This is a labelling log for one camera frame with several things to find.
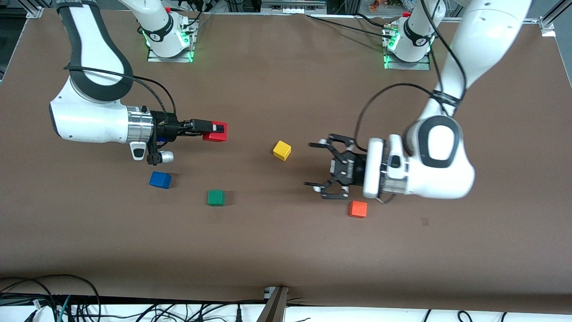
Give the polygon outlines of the red cube block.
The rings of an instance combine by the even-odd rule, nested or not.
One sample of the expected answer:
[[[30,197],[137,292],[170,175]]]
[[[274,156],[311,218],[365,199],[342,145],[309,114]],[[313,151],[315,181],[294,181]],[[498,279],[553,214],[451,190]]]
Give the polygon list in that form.
[[[202,135],[204,141],[223,142],[227,140],[227,123],[212,122],[213,130]]]

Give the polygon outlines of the blue cube block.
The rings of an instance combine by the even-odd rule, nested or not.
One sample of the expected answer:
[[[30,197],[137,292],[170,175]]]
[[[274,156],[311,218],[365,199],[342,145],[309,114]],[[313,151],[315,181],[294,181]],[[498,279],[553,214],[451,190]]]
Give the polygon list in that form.
[[[169,189],[171,183],[172,175],[160,171],[153,171],[148,184],[157,188]]]

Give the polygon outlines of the yellow cube block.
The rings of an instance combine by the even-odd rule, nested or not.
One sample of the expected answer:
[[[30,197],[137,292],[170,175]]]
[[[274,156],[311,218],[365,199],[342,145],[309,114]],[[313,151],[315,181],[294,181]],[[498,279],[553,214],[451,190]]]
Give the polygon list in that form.
[[[292,147],[289,144],[287,144],[282,140],[279,140],[274,146],[272,153],[274,157],[277,157],[281,161],[286,161],[290,156],[291,151]]]

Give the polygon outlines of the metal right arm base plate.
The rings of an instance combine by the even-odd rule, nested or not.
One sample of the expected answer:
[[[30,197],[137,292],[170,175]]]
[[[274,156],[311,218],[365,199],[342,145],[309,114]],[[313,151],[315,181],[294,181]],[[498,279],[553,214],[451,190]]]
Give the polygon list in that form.
[[[172,29],[163,41],[156,42],[144,34],[148,47],[147,61],[162,63],[192,63],[198,36],[198,21]]]

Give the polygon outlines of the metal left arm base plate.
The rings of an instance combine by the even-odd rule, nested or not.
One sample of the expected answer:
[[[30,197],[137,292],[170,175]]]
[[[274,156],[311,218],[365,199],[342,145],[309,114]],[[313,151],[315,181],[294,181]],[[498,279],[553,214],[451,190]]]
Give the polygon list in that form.
[[[398,25],[385,24],[382,28],[382,35],[389,35],[390,38],[385,38],[383,41],[383,63],[385,69],[398,69],[403,71],[429,71],[431,69],[431,59],[429,51],[431,43],[434,38],[429,41],[428,47],[425,49],[423,57],[415,62],[404,61],[400,59],[392,49],[402,39],[398,32]]]

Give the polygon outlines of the aluminium frame profile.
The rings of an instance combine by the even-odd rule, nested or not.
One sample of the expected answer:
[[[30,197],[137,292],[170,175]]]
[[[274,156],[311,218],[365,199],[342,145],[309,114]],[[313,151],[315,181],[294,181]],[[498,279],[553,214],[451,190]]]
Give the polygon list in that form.
[[[265,14],[327,14],[326,0],[261,0]]]

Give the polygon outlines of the black edge rail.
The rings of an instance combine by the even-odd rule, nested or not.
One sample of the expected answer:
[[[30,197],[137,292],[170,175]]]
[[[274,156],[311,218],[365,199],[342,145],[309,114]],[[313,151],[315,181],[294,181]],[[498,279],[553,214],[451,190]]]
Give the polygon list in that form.
[[[54,300],[57,304],[62,304],[68,295],[41,295],[32,293],[15,293],[0,292],[0,299],[8,300],[9,298],[26,299],[39,298],[40,300]],[[240,301],[208,301],[208,300],[182,300],[167,298],[139,298],[139,297],[112,297],[95,295],[71,295],[70,301],[76,301],[80,304],[88,303],[94,305],[127,305],[127,304],[265,304],[266,300],[240,300]]]

